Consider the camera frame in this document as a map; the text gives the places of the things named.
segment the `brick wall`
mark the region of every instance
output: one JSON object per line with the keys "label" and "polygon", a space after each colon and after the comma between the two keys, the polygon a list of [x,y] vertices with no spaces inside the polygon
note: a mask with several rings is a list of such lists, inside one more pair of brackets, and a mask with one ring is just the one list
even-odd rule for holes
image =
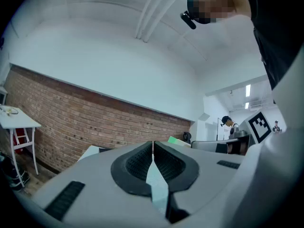
{"label": "brick wall", "polygon": [[148,140],[181,139],[190,121],[99,95],[13,66],[6,79],[7,105],[42,127],[37,158],[57,170],[75,163],[90,145],[111,148]]}

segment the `table leg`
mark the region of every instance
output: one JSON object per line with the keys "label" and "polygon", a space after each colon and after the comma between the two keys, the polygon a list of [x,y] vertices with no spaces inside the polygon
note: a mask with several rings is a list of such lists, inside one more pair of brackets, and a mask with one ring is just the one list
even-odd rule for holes
{"label": "table leg", "polygon": [[37,169],[37,164],[36,164],[36,157],[35,157],[35,139],[34,139],[34,135],[35,135],[35,128],[33,127],[33,129],[32,129],[32,142],[33,142],[32,151],[33,151],[33,159],[34,159],[36,174],[39,175],[38,169]]}
{"label": "table leg", "polygon": [[17,174],[18,174],[19,180],[20,180],[22,186],[24,187],[24,183],[23,183],[22,178],[21,178],[21,176],[20,176],[20,173],[19,173],[19,170],[18,170],[18,165],[17,165],[17,162],[16,162],[16,157],[15,157],[14,141],[13,141],[13,132],[14,132],[14,129],[10,129],[10,130],[9,130],[9,134],[10,134],[11,155],[13,156],[13,161],[14,161],[14,165],[15,165],[16,172],[17,172]]}

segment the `white ceiling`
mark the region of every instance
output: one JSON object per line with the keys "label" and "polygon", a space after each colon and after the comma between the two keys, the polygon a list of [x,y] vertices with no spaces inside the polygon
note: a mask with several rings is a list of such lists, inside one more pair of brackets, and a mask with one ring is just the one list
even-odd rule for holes
{"label": "white ceiling", "polygon": [[249,102],[248,111],[266,109],[274,106],[268,80],[251,85],[250,96],[246,97],[246,87],[218,94],[221,103],[230,111],[243,111]]}
{"label": "white ceiling", "polygon": [[[88,18],[122,24],[135,29],[147,0],[36,0],[43,20]],[[168,0],[162,0],[152,18],[155,18]],[[149,41],[157,41],[202,72],[208,60],[229,54],[233,60],[241,52],[257,53],[253,25],[249,18],[235,16],[217,24],[197,24],[191,30],[180,18],[187,10],[187,0],[176,0],[167,10]],[[227,56],[219,64],[227,62]]]}

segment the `black rubber pad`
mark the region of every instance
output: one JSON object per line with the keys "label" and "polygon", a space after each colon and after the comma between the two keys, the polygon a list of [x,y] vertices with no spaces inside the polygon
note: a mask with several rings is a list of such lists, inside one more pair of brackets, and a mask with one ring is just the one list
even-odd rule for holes
{"label": "black rubber pad", "polygon": [[238,169],[240,164],[237,163],[233,163],[233,162],[228,162],[228,161],[219,161],[217,164],[219,165],[223,165],[229,168],[233,168],[233,169]]}
{"label": "black rubber pad", "polygon": [[49,204],[45,212],[50,216],[61,220],[73,202],[84,188],[85,184],[78,181],[71,181],[58,196]]}

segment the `person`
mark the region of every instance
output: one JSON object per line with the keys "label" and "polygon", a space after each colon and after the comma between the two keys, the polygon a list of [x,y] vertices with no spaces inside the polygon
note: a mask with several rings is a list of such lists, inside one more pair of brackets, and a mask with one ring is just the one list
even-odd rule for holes
{"label": "person", "polygon": [[187,7],[189,18],[201,24],[237,14],[250,17],[272,89],[304,41],[303,25],[296,19],[303,13],[302,0],[188,0]]}
{"label": "person", "polygon": [[[234,122],[229,116],[223,116],[222,118],[222,126],[226,125],[227,127],[231,127],[229,138],[233,138],[233,133],[238,131],[238,124]],[[233,142],[227,144],[227,153],[228,154],[240,154],[245,155],[248,150],[246,142]]]}
{"label": "person", "polygon": [[275,121],[275,126],[272,128],[272,131],[274,131],[275,133],[280,132],[280,128],[277,126],[278,121]]}

